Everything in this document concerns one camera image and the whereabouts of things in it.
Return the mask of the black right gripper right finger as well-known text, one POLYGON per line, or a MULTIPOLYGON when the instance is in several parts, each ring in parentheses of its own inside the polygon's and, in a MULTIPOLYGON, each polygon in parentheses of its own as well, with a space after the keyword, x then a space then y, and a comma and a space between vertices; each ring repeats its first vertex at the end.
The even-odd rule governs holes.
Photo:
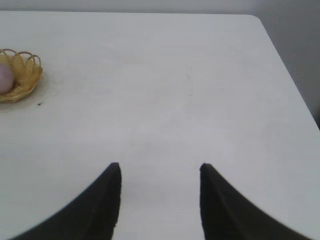
POLYGON ((200 167, 200 216, 207 240, 305 240, 237 191, 211 164, 200 167))

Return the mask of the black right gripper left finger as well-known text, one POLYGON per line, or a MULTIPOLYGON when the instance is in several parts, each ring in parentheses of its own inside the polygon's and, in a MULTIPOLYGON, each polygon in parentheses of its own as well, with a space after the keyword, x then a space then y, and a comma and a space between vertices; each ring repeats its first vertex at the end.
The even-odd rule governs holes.
POLYGON ((119 217, 121 188, 121 168, 113 162, 63 209, 14 239, 110 240, 119 217))

